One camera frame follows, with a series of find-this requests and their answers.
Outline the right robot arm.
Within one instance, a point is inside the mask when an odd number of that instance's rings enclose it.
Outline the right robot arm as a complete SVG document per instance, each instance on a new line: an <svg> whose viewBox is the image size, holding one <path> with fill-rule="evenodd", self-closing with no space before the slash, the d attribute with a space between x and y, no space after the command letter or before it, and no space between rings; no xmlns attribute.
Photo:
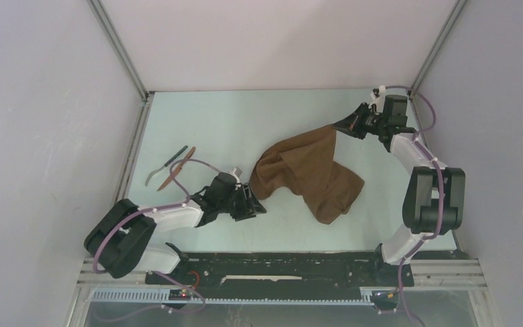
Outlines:
<svg viewBox="0 0 523 327"><path fill-rule="evenodd" d="M424 244L457 230L463 220L466 174L440 161L422 143L420 131L407 125L408 102L404 95L376 96L334 124L353 138L378 137L410 175L402 224L380 244L377 261L368 267L371 280L379 285L396 276L395 266L408 264Z"/></svg>

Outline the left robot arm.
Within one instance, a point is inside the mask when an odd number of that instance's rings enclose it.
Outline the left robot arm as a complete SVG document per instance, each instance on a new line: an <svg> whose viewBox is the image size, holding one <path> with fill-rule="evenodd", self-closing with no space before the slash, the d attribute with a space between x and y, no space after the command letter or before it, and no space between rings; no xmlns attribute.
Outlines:
<svg viewBox="0 0 523 327"><path fill-rule="evenodd" d="M266 212L248 183L234 172L220 172L179 203L140 207L128 198L119 200L85 238L84 248L96 274L120 279L133 271L158 272L177 284L187 278L188 257L173 243L154 243L156 235L199 228L220 214L242 221Z"/></svg>

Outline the brown cloth napkin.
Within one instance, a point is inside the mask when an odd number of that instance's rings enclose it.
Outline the brown cloth napkin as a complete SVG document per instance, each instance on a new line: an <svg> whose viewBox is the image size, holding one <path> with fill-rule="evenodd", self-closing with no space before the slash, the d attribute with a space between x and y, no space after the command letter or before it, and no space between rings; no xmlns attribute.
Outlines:
<svg viewBox="0 0 523 327"><path fill-rule="evenodd" d="M257 160L249 184L259 200L285 187L303 198L319 223L331 224L349 212L365 185L334 160L337 131L332 125L282 140Z"/></svg>

